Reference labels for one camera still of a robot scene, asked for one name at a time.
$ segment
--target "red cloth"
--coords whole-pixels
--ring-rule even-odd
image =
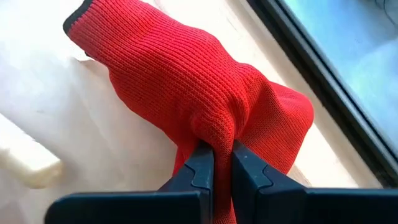
[[[215,223],[236,223],[234,139],[289,171],[313,121],[306,97],[235,61],[211,34],[137,0],[86,0],[71,20],[69,38],[109,68],[120,99],[178,146],[174,172],[199,139],[214,147]]]

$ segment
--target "red sock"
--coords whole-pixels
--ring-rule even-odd
[[[240,140],[287,173],[313,121],[310,102],[238,63],[211,34],[138,0],[86,0],[64,24],[109,68],[116,93],[178,146],[177,171],[199,139],[215,149],[215,223],[236,223],[231,149]]]

